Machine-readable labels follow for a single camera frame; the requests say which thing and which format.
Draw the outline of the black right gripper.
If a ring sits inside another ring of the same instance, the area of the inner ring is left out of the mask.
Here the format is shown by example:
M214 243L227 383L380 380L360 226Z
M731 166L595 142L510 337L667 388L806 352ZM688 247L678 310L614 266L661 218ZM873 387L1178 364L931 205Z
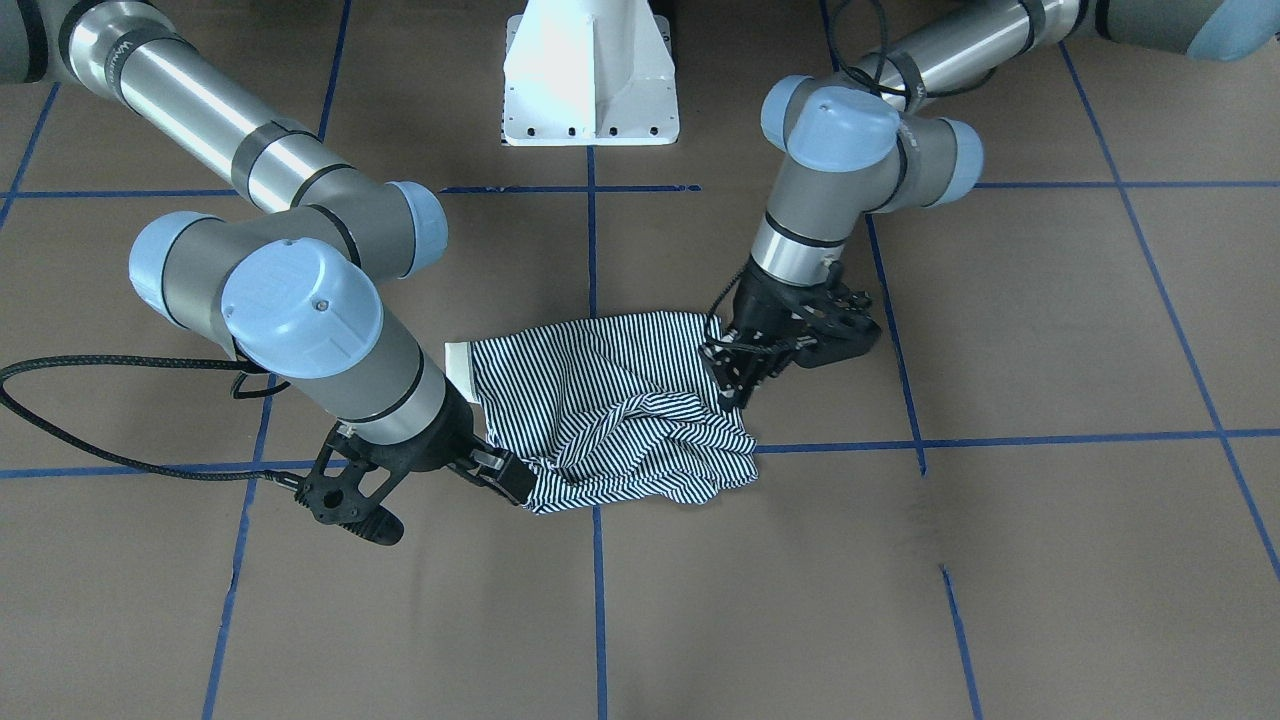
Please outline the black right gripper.
M535 474L518 457L475 434L472 406L460 395L447 395L436 418L415 437L375 445L355 436L346 441L346 457L401 479L454 464L456 474L516 506L527 503L536 486Z

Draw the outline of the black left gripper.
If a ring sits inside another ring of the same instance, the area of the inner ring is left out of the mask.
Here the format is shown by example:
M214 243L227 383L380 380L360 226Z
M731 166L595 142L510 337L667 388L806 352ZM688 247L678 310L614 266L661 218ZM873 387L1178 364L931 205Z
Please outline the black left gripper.
M794 314L797 292L844 284L841 263L824 272L827 278L818 284L796 286L776 279L758 263L746 263L735 277L732 318L719 333L719 345L700 347L722 411L744 410L765 379L778 377L794 361L803 331L803 320Z

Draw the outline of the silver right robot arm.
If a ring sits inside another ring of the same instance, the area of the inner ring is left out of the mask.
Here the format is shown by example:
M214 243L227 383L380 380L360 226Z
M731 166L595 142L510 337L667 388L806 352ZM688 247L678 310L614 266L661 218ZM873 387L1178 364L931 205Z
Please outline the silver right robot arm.
M531 471L474 434L470 406L378 283L445 250L438 199L379 184L207 61L148 1L5 1L3 82L55 79L119 102L232 184L261 217L175 211L129 254L136 293L221 360L76 355L6 366L154 366L276 375L334 416L310 471L265 470L324 524L371 521L410 474L448 469L521 505Z

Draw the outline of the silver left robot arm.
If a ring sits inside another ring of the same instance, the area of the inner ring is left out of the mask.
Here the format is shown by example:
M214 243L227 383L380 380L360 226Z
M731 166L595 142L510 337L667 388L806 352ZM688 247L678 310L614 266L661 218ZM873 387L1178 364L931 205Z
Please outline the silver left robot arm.
M864 215L934 208L968 193L986 152L968 124L922 118L1037 47L1085 31L1116 44L1235 61L1277 32L1275 1L970 1L827 78L788 76L762 105L783 155L751 255L726 290L732 316L704 327L701 356L723 411L791 365L869 352L870 300L842 279Z

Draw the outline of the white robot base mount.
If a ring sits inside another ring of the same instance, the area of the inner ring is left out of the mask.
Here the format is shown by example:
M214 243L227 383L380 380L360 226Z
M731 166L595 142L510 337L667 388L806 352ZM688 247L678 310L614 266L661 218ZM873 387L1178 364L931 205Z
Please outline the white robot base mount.
M513 147L678 141L672 1L530 1L506 22L500 136Z

